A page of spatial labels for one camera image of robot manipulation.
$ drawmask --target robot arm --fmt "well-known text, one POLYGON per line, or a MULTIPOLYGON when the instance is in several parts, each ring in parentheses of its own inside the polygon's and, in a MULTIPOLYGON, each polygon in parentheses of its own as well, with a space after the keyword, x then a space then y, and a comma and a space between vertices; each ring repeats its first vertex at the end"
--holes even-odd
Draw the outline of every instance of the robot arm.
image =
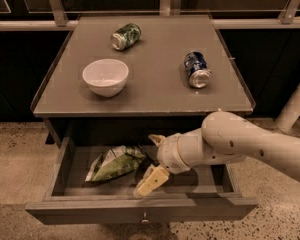
POLYGON ((229 112, 214 112, 204 119, 201 129, 162 138, 157 146, 160 168, 152 169, 138 184, 138 197, 162 185, 169 173, 178 174, 200 164, 238 162, 246 156, 300 182, 300 138, 264 130, 229 112), (148 187, 147 191, 139 191, 142 187, 148 187))

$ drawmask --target soda can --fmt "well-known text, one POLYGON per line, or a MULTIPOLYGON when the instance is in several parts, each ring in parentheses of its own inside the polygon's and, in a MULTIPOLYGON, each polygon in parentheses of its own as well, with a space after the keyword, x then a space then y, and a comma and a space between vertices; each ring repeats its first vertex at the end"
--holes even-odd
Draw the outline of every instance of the soda can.
POLYGON ((207 86, 211 78, 211 70, 208 69, 207 63, 200 52, 190 52, 184 59, 189 84, 195 88, 207 86))
POLYGON ((111 35, 111 44, 114 49, 123 51, 137 42, 140 36, 140 27, 137 24, 129 23, 111 35))

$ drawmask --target white bowl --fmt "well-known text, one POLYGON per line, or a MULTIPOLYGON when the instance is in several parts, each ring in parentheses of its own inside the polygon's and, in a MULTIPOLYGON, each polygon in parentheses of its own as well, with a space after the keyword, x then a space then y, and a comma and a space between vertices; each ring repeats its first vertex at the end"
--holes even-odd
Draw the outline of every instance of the white bowl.
POLYGON ((90 89, 101 96, 118 94, 127 83, 128 66, 120 60, 102 59, 89 64, 82 73, 90 89))

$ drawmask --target can lid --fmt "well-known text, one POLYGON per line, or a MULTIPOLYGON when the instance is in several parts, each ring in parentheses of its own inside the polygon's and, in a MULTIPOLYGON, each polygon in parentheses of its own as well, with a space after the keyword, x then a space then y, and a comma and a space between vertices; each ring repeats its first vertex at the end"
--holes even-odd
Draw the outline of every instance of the can lid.
POLYGON ((195 88, 203 88, 210 82, 211 73, 208 70, 198 70, 189 78, 189 84, 195 88))
POLYGON ((126 46, 125 40, 118 33, 112 34, 112 36, 111 36, 111 44, 112 44, 113 48, 116 49, 116 50, 118 50, 118 51, 124 50, 124 48, 126 46))

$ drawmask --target speckled floor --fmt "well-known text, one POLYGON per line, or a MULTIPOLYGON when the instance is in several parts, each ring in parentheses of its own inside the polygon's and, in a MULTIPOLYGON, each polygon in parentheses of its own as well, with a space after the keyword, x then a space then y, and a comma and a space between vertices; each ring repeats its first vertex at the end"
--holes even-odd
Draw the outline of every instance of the speckled floor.
MULTIPOLYGON (((300 119, 289 133, 300 137, 300 119)), ((58 148, 46 137, 42 123, 0 123, 0 239, 300 239, 300 184, 250 158, 231 165, 243 196, 259 202, 241 221, 45 226, 24 204, 40 201, 52 176, 58 148)))

